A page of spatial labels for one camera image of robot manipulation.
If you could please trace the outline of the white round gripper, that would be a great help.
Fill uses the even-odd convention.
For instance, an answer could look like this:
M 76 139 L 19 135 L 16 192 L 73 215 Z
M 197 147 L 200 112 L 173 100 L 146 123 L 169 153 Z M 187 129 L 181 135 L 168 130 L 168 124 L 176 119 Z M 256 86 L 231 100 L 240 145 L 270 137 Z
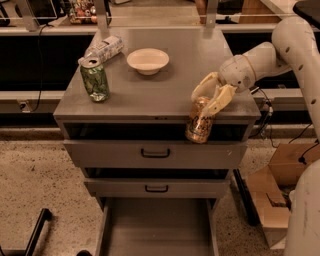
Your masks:
M 226 85 L 218 87 L 219 79 Z M 204 116 L 214 116 L 232 101 L 236 91 L 243 92 L 249 89 L 255 81 L 255 73 L 249 59 L 244 55 L 235 55 L 220 66 L 218 73 L 209 73 L 196 86 L 191 94 L 191 101 L 194 102 L 199 97 L 211 99 L 214 96 L 201 111 Z

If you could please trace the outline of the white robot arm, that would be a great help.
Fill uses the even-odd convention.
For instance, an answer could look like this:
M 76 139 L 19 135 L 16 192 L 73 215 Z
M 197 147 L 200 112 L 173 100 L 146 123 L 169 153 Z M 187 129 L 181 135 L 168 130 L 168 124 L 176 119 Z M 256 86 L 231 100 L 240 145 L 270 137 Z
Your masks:
M 288 71 L 295 74 L 320 140 L 320 53 L 311 26 L 299 16 L 280 21 L 269 42 L 231 57 L 218 71 L 209 73 L 191 99 L 207 96 L 203 114 L 212 116 L 226 107 L 235 93 Z M 320 256 L 320 160 L 309 164 L 297 182 L 284 256 Z

